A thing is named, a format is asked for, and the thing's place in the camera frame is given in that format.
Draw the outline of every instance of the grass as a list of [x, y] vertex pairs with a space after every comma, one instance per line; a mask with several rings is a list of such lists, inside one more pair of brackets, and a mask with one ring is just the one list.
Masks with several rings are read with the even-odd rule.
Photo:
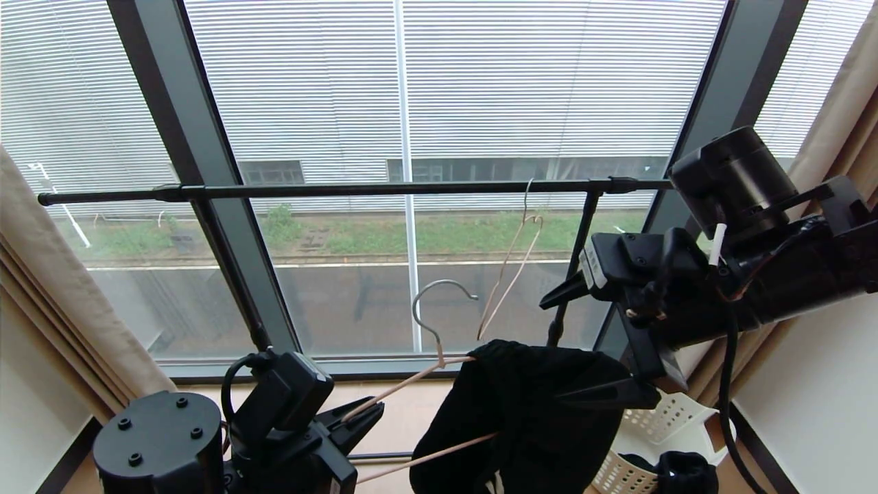
[[[577, 212], [544, 211], [543, 230], [535, 251], [568, 251], [579, 228]], [[424, 254], [466, 254], [505, 252], [521, 222], [516, 212], [485, 214], [418, 214], [415, 217], [417, 247]], [[603, 210], [595, 215], [591, 231], [639, 231], [643, 210]], [[294, 217], [286, 206], [272, 208], [258, 217], [265, 243], [273, 256], [296, 256], [303, 236], [320, 230], [322, 247], [308, 254], [355, 256], [370, 254], [405, 255], [406, 224], [402, 216]], [[83, 259], [128, 258], [204, 258], [212, 253], [206, 242], [199, 242], [188, 253], [178, 252], [170, 236], [178, 231], [178, 220], [168, 218], [161, 227], [155, 221], [81, 223], [92, 247], [86, 249], [69, 222], [58, 226], [70, 245]], [[186, 230], [197, 231], [191, 223]], [[516, 251], [527, 249], [536, 225], [528, 223], [515, 244]]]

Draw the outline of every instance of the curtain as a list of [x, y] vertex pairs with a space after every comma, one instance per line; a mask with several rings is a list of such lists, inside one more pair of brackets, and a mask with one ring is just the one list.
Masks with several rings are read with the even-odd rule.
[[[878, 4], [873, 7], [836, 75], [789, 176], [799, 191], [847, 175], [871, 207], [878, 202]], [[795, 219], [818, 211], [816, 203], [789, 211]], [[742, 334], [735, 358], [732, 395], [759, 368], [797, 318]], [[689, 395], [713, 406], [725, 340], [717, 340], [689, 377]]]
[[174, 389], [2, 147], [0, 301], [4, 320], [20, 325], [101, 423], [137, 397]]

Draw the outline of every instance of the building window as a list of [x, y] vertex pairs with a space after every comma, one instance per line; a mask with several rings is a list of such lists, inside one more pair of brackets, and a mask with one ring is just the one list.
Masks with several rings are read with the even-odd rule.
[[[663, 156], [588, 156], [563, 158], [449, 158], [412, 160], [415, 182], [497, 180], [584, 180], [587, 178], [661, 178]], [[387, 160], [387, 177], [402, 181], [402, 160]]]
[[298, 160], [238, 162], [245, 185], [302, 185], [305, 176]]

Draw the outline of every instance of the corrugated metal facade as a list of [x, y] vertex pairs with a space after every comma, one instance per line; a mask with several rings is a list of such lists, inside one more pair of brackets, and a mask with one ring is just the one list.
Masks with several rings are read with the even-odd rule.
[[[869, 4], [810, 2], [759, 121], [779, 156], [798, 150]], [[404, 5], [414, 159], [665, 156], [723, 9], [721, 0]], [[237, 159], [298, 160], [307, 183], [388, 179], [386, 161], [401, 153], [390, 0], [186, 6]], [[65, 192], [176, 181], [104, 1], [3, 0], [2, 8], [2, 140], [35, 190], [44, 190], [27, 169], [35, 163]], [[601, 206], [644, 207], [650, 197], [607, 197]], [[278, 202], [298, 211], [402, 209], [400, 197], [255, 207]], [[415, 202], [419, 210], [520, 204], [520, 196], [483, 195]]]

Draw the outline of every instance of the road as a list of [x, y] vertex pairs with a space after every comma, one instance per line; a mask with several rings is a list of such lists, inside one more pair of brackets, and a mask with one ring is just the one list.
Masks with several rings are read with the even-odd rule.
[[[422, 286], [451, 278], [458, 288], [436, 287], [421, 299], [421, 314], [443, 338], [446, 352], [476, 346], [475, 334], [496, 264], [421, 265]], [[511, 279], [517, 265], [506, 270]], [[528, 264], [498, 311], [487, 338], [545, 343], [554, 310], [539, 299], [563, 280], [566, 263]], [[252, 351], [244, 322], [218, 268], [118, 268], [91, 271], [119, 316], [158, 359], [235, 357]], [[386, 355], [413, 350], [408, 274], [404, 264], [279, 266], [277, 276], [305, 351], [312, 355]], [[501, 285], [495, 300], [499, 298]], [[564, 346], [590, 346], [606, 305], [591, 299], [571, 304]], [[424, 350], [434, 347], [423, 335]]]

